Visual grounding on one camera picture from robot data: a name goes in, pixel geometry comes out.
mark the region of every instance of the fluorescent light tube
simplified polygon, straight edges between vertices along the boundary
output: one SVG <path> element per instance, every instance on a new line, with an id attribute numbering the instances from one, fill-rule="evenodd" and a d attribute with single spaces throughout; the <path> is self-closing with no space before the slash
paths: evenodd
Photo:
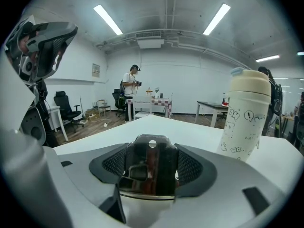
<path id="1" fill-rule="evenodd" d="M 108 13 L 104 10 L 101 5 L 98 5 L 94 8 L 94 10 L 104 19 L 104 21 L 111 27 L 111 29 L 116 33 L 116 35 L 122 35 L 122 31 L 118 28 L 118 26 L 115 24 L 113 19 L 108 15 Z"/>
<path id="2" fill-rule="evenodd" d="M 267 61 L 267 60 L 271 60 L 271 59 L 276 59 L 276 58 L 280 58 L 279 55 L 275 55 L 275 56 L 271 56 L 271 57 L 265 57 L 265 58 L 261 58 L 261 59 L 258 59 L 256 62 L 263 62 L 263 61 Z"/>
<path id="3" fill-rule="evenodd" d="M 225 16 L 225 14 L 229 11 L 229 9 L 230 6 L 224 3 L 222 7 L 220 7 L 219 11 L 216 13 L 208 27 L 205 29 L 203 34 L 208 36 L 212 32 L 212 30 L 217 26 L 217 24 L 221 21 L 221 19 Z"/>

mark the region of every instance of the bottle cap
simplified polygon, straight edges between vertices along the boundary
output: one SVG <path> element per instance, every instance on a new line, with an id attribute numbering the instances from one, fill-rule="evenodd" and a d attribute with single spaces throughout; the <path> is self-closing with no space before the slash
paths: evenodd
<path id="1" fill-rule="evenodd" d="M 266 74 L 240 67 L 233 69 L 231 74 L 230 91 L 254 92 L 271 97 L 271 85 Z"/>

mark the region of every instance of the desk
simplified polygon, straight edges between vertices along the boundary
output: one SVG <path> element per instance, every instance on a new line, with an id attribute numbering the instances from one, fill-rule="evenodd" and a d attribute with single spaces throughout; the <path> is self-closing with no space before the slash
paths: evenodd
<path id="1" fill-rule="evenodd" d="M 130 143 L 143 133 L 166 135 L 172 144 L 185 144 L 215 152 L 223 130 L 149 115 L 128 124 L 123 124 L 84 139 L 56 147 L 54 150 L 57 155 L 89 151 L 118 143 Z M 304 158 L 286 139 L 261 136 L 259 149 L 252 152 L 247 160 L 247 164 L 273 182 L 283 193 L 291 194 L 294 185 L 302 173 Z M 153 216 L 151 214 L 153 212 L 152 207 L 155 207 L 155 205 L 156 211 L 153 214 L 158 217 L 156 215 L 157 212 L 169 208 L 172 203 L 171 201 L 164 201 L 163 203 L 163 201 L 131 199 L 123 196 L 121 196 L 121 199 L 127 220 L 132 210 L 132 220 L 134 222 L 136 222 L 138 217 L 150 219 Z M 67 204 L 66 207 L 69 210 L 74 208 L 75 204 Z M 110 223 L 106 222 L 107 219 L 105 217 L 103 218 L 103 223 L 110 225 Z M 112 225 L 112 227 L 117 228 L 122 226 L 116 224 Z"/>
<path id="2" fill-rule="evenodd" d="M 210 104 L 210 103 L 204 102 L 204 101 L 197 101 L 197 103 L 198 103 L 198 108 L 196 110 L 194 123 L 196 123 L 196 121 L 198 119 L 198 116 L 200 114 L 200 106 L 201 105 L 204 105 L 204 106 L 207 106 L 207 107 L 213 109 L 213 115 L 212 115 L 212 120 L 211 120 L 210 127 L 215 126 L 215 122 L 217 120 L 218 112 L 228 112 L 228 107 L 222 106 L 221 104 L 220 105 L 219 104 Z"/>
<path id="3" fill-rule="evenodd" d="M 128 99 L 126 100 L 127 104 L 128 104 L 128 115 L 131 116 L 131 104 L 133 104 L 133 99 Z M 165 113 L 165 117 L 166 118 L 171 118 L 172 116 L 172 101 L 169 99 L 153 99 L 151 100 L 152 105 L 163 105 L 166 107 L 166 113 Z"/>
<path id="4" fill-rule="evenodd" d="M 55 132 L 57 132 L 57 129 L 55 128 L 53 119 L 54 119 L 54 113 L 57 113 L 62 133 L 65 137 L 65 140 L 68 141 L 67 134 L 66 134 L 66 131 L 65 131 L 65 128 L 63 126 L 62 119 L 61 119 L 60 106 L 51 106 L 50 109 L 48 109 L 47 111 L 48 111 L 49 116 L 50 116 L 50 123 L 52 124 L 51 127 L 54 128 Z"/>
<path id="5" fill-rule="evenodd" d="M 283 115 L 281 117 L 283 118 L 281 137 L 284 138 L 284 134 L 285 134 L 285 130 L 286 130 L 286 127 L 287 127 L 288 120 L 294 121 L 295 119 L 292 118 L 292 117 L 287 117 L 287 116 L 283 116 Z"/>

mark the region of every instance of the floor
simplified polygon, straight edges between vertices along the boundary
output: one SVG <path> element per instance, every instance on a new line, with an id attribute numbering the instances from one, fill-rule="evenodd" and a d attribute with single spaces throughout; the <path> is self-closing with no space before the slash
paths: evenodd
<path id="1" fill-rule="evenodd" d="M 102 120 L 102 119 L 104 119 L 103 116 L 99 119 L 96 119 L 95 120 L 96 122 L 87 122 L 85 124 L 84 128 L 82 128 L 81 126 L 76 127 L 77 128 L 76 133 L 74 132 L 73 128 L 70 125 L 66 125 L 65 130 L 66 130 L 67 138 L 69 139 L 68 143 L 76 141 L 78 139 L 82 139 L 82 138 L 94 135 L 96 133 L 106 131 L 108 129 L 111 129 L 111 128 L 114 128 L 114 127 L 117 127 L 117 126 L 120 126 L 120 125 L 124 124 L 124 114 L 121 117 L 117 117 L 116 113 L 117 112 L 107 112 L 106 113 L 106 118 L 111 120 L 107 127 L 104 127 L 104 124 L 106 122 L 109 122 L 109 120 Z M 164 114 L 155 113 L 155 115 L 164 117 Z M 188 123 L 194 123 L 195 115 L 176 115 L 176 114 L 173 114 L 172 119 L 178 120 L 178 121 L 183 121 L 183 122 L 188 122 Z M 212 119 L 212 116 L 202 116 L 202 115 L 200 115 L 198 117 L 197 124 L 204 125 L 204 126 L 210 126 L 211 119 Z M 224 125 L 225 125 L 225 120 L 218 119 L 216 124 L 215 124 L 215 127 L 224 129 Z M 59 145 L 63 145 L 65 143 L 67 143 L 60 130 L 57 131 L 57 133 L 55 133 L 55 136 L 58 140 Z"/>

